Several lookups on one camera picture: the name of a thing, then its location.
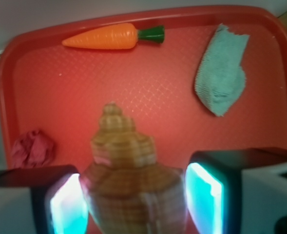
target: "conch shell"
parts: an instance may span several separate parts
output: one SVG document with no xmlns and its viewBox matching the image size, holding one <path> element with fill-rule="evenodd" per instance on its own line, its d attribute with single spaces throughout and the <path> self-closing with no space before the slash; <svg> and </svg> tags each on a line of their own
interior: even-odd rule
<svg viewBox="0 0 287 234">
<path fill-rule="evenodd" d="M 153 139 L 114 103 L 104 106 L 99 124 L 94 163 L 80 176 L 97 226 L 105 234 L 183 233 L 183 171 L 157 163 Z"/>
</svg>

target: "white wall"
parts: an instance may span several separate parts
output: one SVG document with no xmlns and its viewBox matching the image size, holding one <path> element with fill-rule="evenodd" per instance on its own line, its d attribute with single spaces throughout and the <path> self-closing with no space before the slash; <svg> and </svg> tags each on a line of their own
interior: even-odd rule
<svg viewBox="0 0 287 234">
<path fill-rule="evenodd" d="M 276 16 L 287 0 L 0 0 L 0 50 L 21 33 L 72 21 L 129 12 L 208 4 L 258 6 Z"/>
</svg>

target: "tray rim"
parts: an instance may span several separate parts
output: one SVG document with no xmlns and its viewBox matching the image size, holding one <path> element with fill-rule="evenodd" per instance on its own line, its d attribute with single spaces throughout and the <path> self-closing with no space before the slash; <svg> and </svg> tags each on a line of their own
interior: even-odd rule
<svg viewBox="0 0 287 234">
<path fill-rule="evenodd" d="M 264 26 L 266 29 L 276 35 L 276 40 L 278 41 L 281 50 L 285 76 L 287 77 L 287 30 L 274 15 L 267 10 L 258 7 L 215 5 L 170 8 L 86 19 L 27 32 L 13 38 L 0 57 L 0 123 L 8 168 L 12 168 L 12 160 L 10 156 L 11 147 L 17 138 L 17 136 L 14 136 L 13 132 L 19 132 L 19 130 L 17 124 L 14 124 L 18 122 L 15 102 L 13 104 L 6 102 L 6 96 L 11 95 L 13 97 L 14 95 L 14 91 L 12 89 L 8 89 L 6 87 L 8 86 L 7 84 L 5 85 L 5 81 L 12 83 L 12 80 L 6 80 L 6 77 L 9 76 L 13 71 L 13 67 L 10 65 L 9 67 L 11 67 L 11 69 L 7 69 L 7 65 L 12 61 L 16 61 L 17 58 L 26 53 L 28 51 L 27 48 L 29 43 L 37 43 L 36 46 L 38 48 L 43 48 L 46 44 L 39 43 L 39 41 L 47 37 L 57 37 L 58 35 L 63 35 L 68 32 L 73 34 L 73 31 L 75 31 L 75 34 L 77 34 L 95 27 L 121 22 L 140 22 L 144 24 L 145 22 L 152 20 L 157 22 L 160 19 L 199 16 L 219 16 L 227 19 L 233 19 L 236 17 L 238 22 L 241 23 L 256 23 Z M 212 17 L 210 23 L 217 24 L 217 20 Z"/>
</svg>

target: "crumpled red cloth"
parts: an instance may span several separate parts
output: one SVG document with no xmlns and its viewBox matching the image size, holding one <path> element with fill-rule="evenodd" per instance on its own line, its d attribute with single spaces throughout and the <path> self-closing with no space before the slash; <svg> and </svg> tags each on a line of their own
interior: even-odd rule
<svg viewBox="0 0 287 234">
<path fill-rule="evenodd" d="M 15 141 L 11 157 L 14 168 L 34 168 L 54 158 L 54 142 L 40 130 L 29 131 Z"/>
</svg>

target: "shell spire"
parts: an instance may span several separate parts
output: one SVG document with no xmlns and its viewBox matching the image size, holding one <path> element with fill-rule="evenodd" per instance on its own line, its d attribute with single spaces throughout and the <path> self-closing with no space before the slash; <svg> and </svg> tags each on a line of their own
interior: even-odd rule
<svg viewBox="0 0 287 234">
<path fill-rule="evenodd" d="M 152 137 L 138 133 L 134 120 L 115 104 L 104 106 L 100 129 L 91 140 L 95 163 L 112 168 L 138 168 L 156 163 Z"/>
</svg>

